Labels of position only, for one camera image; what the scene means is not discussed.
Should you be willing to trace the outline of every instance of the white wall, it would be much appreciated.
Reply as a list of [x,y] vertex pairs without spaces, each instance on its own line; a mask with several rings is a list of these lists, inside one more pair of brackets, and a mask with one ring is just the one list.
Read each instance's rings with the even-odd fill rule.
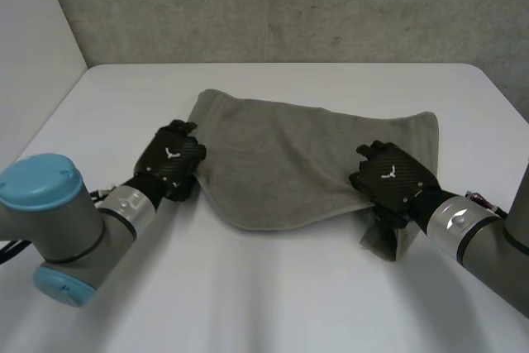
[[85,71],[57,0],[0,0],[0,171]]

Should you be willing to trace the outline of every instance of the table surface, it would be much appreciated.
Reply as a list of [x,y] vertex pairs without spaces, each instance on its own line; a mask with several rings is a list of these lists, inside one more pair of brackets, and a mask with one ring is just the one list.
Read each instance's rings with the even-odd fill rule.
[[[509,209],[529,125],[466,64],[152,64],[90,69],[23,156],[69,156],[88,189],[128,179],[158,127],[197,95],[439,119],[439,179]],[[365,213],[249,233],[203,195],[164,202],[98,296],[74,309],[38,293],[33,248],[0,267],[2,352],[527,352],[529,320],[423,235],[397,263],[360,247]]]

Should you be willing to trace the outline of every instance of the towel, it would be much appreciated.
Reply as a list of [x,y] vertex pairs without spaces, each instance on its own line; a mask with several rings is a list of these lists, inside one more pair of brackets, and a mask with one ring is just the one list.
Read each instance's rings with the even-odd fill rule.
[[[348,180],[365,160],[355,151],[361,144],[393,142],[437,171],[439,128],[431,112],[372,119],[208,89],[189,121],[207,147],[198,182],[224,221],[249,231],[294,229],[372,207]],[[395,260],[417,231],[411,223],[394,231],[395,247],[374,221],[362,245]]]

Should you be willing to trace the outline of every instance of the concrete wall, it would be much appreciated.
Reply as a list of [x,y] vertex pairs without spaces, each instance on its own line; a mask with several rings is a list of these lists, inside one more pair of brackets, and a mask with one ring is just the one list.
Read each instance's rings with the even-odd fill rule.
[[85,70],[57,0],[0,0],[0,172]]
[[89,65],[464,62],[529,118],[529,0],[60,0]]

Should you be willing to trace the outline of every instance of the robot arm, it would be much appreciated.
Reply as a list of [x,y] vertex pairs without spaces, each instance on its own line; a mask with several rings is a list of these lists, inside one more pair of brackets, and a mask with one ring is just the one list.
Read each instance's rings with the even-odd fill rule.
[[[446,254],[529,317],[529,168],[504,220],[441,190],[432,173],[393,144],[376,141],[357,151],[368,161],[350,176],[353,187],[385,212],[415,221]],[[385,178],[388,172],[393,176]]]
[[38,155],[0,175],[0,240],[31,241],[45,261],[33,281],[46,295],[83,306],[141,233],[162,198],[183,201],[206,148],[188,136],[192,123],[158,130],[134,169],[98,208],[74,164]]

